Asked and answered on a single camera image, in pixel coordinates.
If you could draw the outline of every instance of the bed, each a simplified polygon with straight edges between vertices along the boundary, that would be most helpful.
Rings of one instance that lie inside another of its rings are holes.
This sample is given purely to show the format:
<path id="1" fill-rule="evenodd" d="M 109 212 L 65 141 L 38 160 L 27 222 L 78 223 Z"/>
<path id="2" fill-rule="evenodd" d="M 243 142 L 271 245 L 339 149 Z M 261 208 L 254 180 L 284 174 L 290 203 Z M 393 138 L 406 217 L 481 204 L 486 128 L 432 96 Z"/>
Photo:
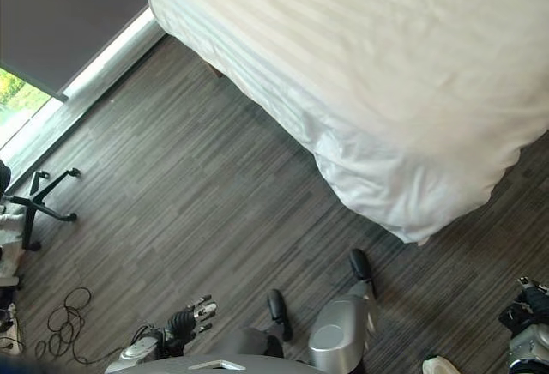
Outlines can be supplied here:
<path id="1" fill-rule="evenodd" d="M 341 201 L 423 241 L 549 127 L 549 0 L 149 0 L 314 154 Z"/>

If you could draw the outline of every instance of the black foot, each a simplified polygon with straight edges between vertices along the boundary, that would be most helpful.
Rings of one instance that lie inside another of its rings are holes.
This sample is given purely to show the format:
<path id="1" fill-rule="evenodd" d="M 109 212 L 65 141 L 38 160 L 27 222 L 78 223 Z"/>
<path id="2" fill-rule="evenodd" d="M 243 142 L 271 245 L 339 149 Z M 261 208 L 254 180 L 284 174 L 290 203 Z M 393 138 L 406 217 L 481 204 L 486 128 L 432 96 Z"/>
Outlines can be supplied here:
<path id="1" fill-rule="evenodd" d="M 42 244 L 39 241 L 34 241 L 33 243 L 29 244 L 27 247 L 27 251 L 40 251 L 42 250 Z"/>
<path id="2" fill-rule="evenodd" d="M 77 177 L 77 178 L 79 178 L 79 177 L 82 175 L 82 173 L 81 173 L 81 171 L 80 171 L 78 168 L 73 168 L 72 170 L 69 171 L 69 175 L 70 175 L 71 177 Z"/>
<path id="3" fill-rule="evenodd" d="M 366 254 L 362 250 L 355 248 L 354 250 L 351 250 L 351 254 L 349 254 L 349 262 L 351 263 L 351 268 L 353 269 L 356 279 L 371 283 L 374 296 L 377 296 L 371 265 Z"/>
<path id="4" fill-rule="evenodd" d="M 284 301 L 281 292 L 278 290 L 271 290 L 267 296 L 267 305 L 273 321 L 284 326 L 282 340 L 284 342 L 291 341 L 293 338 L 293 329 L 288 318 L 286 301 Z"/>

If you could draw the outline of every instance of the white bedsheet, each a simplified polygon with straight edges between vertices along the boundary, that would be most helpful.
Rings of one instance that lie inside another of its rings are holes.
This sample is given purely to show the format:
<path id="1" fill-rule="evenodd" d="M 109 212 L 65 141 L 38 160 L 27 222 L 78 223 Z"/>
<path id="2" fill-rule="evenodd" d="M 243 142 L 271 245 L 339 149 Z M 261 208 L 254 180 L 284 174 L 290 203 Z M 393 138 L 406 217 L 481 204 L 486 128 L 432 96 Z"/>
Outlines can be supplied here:
<path id="1" fill-rule="evenodd" d="M 549 127 L 549 0 L 150 0 L 315 156 L 350 209 L 420 241 Z"/>

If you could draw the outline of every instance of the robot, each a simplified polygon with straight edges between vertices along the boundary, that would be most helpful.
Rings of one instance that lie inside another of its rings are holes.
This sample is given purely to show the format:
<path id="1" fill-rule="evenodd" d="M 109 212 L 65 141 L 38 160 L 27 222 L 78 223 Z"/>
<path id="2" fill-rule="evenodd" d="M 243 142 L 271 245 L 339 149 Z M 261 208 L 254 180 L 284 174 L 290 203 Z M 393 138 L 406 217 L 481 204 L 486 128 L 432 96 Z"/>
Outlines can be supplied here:
<path id="1" fill-rule="evenodd" d="M 184 346 L 212 326 L 208 319 L 215 315 L 217 304 L 205 296 L 175 313 L 164 328 L 140 330 L 106 374 L 206 374 L 219 369 L 248 374 L 364 374 L 363 354 L 376 330 L 376 289 L 364 252 L 352 250 L 349 259 L 358 281 L 322 308 L 309 339 L 309 364 L 284 359 L 282 342 L 290 341 L 293 331 L 284 298 L 272 290 L 268 307 L 273 323 L 268 329 L 241 329 L 222 338 L 206 355 L 184 355 Z M 499 316 L 511 332 L 509 373 L 549 374 L 549 288 L 527 277 L 519 283 L 521 293 Z M 18 367 L 23 371 L 9 372 L 36 372 L 26 371 L 29 365 Z M 426 360 L 423 370 L 459 374 L 442 357 Z"/>
<path id="2" fill-rule="evenodd" d="M 210 370 L 246 370 L 249 374 L 364 374 L 362 356 L 368 334 L 375 333 L 376 290 L 371 266 L 361 250 L 349 256 L 357 283 L 347 294 L 326 304 L 309 339 L 311 365 L 284 359 L 282 342 L 293 337 L 284 298 L 268 294 L 273 324 L 264 331 L 241 329 L 217 342 L 207 355 L 184 356 L 184 345 L 196 337 L 196 326 L 213 317 L 217 304 L 205 296 L 174 314 L 166 327 L 151 327 L 110 364 L 106 374 L 197 374 Z M 200 325 L 200 334 L 211 324 Z"/>

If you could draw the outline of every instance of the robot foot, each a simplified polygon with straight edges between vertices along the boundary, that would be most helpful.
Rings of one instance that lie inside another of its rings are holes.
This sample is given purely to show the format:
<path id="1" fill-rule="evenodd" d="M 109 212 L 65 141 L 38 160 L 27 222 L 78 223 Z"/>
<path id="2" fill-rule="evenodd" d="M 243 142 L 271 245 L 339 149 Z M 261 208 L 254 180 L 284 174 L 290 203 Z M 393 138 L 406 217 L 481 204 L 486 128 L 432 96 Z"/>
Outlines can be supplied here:
<path id="1" fill-rule="evenodd" d="M 293 338 L 293 329 L 288 318 L 286 302 L 284 301 L 281 292 L 278 290 L 271 290 L 267 296 L 267 304 L 273 321 L 282 324 L 284 327 L 282 340 L 284 340 L 284 342 L 291 341 Z"/>

